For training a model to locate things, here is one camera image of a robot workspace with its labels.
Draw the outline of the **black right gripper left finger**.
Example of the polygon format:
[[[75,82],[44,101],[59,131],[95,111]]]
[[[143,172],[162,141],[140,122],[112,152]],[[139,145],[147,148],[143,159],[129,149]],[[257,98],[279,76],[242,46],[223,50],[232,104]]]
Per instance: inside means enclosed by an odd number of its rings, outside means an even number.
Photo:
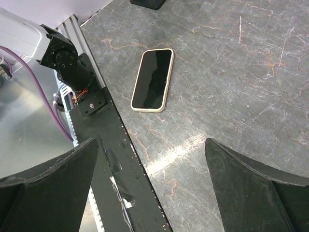
[[[0,180],[2,232],[77,232],[97,162],[90,138],[70,151]]]

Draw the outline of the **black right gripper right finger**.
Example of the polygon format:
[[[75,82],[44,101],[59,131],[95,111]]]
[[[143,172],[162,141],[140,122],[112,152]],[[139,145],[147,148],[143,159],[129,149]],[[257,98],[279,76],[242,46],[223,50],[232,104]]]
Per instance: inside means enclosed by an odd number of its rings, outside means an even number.
[[[226,232],[307,232],[309,179],[207,138],[205,156]]]

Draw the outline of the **pink-cased smartphone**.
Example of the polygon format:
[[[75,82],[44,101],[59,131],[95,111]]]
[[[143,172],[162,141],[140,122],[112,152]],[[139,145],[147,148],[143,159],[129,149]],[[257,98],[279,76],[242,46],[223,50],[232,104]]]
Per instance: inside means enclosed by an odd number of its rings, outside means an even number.
[[[147,50],[142,54],[130,103],[132,110],[151,113],[164,110],[173,61],[171,48]]]

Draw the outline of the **black angled desk phone stand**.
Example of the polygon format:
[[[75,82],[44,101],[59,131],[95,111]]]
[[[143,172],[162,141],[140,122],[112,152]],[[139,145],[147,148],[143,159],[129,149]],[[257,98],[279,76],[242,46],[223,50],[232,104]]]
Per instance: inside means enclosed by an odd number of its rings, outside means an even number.
[[[144,8],[159,10],[166,0],[130,0],[131,4]]]

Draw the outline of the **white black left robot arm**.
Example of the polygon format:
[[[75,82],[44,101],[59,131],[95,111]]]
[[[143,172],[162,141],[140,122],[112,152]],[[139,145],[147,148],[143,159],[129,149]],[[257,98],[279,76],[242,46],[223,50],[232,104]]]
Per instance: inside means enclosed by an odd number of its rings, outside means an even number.
[[[3,8],[0,9],[0,46],[57,71],[59,80],[74,91],[88,88],[94,79],[68,38]]]

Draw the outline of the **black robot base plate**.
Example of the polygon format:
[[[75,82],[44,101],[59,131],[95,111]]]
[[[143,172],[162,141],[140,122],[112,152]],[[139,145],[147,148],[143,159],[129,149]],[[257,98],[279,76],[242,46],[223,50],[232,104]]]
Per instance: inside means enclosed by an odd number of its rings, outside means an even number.
[[[95,138],[98,158],[91,188],[106,232],[169,232],[169,220],[140,161],[109,90],[94,75],[88,92],[71,110],[79,143]]]

